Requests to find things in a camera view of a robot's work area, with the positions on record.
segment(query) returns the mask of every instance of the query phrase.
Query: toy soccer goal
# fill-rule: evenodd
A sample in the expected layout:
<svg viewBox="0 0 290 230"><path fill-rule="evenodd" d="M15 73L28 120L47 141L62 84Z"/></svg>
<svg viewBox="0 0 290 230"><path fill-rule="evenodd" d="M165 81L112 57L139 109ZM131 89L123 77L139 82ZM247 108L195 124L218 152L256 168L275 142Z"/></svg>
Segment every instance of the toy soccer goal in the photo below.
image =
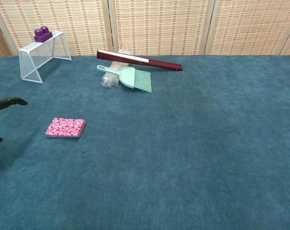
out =
<svg viewBox="0 0 290 230"><path fill-rule="evenodd" d="M61 31L52 32L47 41L33 42L19 50L21 79L43 83L38 68L53 58L71 60L66 38Z"/></svg>

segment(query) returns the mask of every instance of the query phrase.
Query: hand broom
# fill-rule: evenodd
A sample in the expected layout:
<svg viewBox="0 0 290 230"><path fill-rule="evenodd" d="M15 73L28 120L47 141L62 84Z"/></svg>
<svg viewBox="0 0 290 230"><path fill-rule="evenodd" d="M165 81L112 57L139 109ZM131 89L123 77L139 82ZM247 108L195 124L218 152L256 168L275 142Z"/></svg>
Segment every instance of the hand broom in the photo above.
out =
<svg viewBox="0 0 290 230"><path fill-rule="evenodd" d="M97 70L119 75L120 82L129 88L152 92L150 72L136 70L133 67L123 67L121 70L116 70L100 65L97 66Z"/></svg>

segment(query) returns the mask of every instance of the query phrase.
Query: blue carpet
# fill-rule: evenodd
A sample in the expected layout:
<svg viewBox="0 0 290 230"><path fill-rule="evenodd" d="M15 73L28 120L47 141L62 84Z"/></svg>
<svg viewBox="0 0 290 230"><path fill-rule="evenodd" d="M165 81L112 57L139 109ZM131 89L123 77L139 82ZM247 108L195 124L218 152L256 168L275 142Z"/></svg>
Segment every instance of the blue carpet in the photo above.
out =
<svg viewBox="0 0 290 230"><path fill-rule="evenodd" d="M290 56L164 56L152 93L105 88L96 57L43 84L0 58L0 230L290 230ZM82 136L48 138L55 116Z"/></svg>

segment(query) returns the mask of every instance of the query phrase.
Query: purple lego brick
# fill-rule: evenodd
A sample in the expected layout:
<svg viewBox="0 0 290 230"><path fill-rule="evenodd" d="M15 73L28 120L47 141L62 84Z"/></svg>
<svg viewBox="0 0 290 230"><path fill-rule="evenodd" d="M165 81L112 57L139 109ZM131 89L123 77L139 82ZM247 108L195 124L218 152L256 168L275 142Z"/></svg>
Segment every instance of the purple lego brick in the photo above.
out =
<svg viewBox="0 0 290 230"><path fill-rule="evenodd" d="M45 25L41 26L40 29L44 32L44 34L49 33L49 29Z"/></svg>
<svg viewBox="0 0 290 230"><path fill-rule="evenodd" d="M41 37L44 35L44 32L41 29L36 29L35 31L35 36Z"/></svg>
<svg viewBox="0 0 290 230"><path fill-rule="evenodd" d="M34 40L36 42L45 42L46 40L52 38L52 32L49 32L47 34L44 34L42 36L34 36Z"/></svg>
<svg viewBox="0 0 290 230"><path fill-rule="evenodd" d="M34 40L36 42L45 42L46 40L52 38L52 32L49 32L48 27L45 25L41 26L39 29L35 29Z"/></svg>

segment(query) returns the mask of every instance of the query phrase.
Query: pink patterned box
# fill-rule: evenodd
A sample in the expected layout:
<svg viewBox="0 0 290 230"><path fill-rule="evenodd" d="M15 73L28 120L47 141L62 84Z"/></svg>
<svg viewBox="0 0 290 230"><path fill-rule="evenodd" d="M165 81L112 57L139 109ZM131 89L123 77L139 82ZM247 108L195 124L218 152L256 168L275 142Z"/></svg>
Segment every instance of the pink patterned box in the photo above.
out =
<svg viewBox="0 0 290 230"><path fill-rule="evenodd" d="M84 119L55 117L47 129L46 135L52 138L79 138L85 124Z"/></svg>

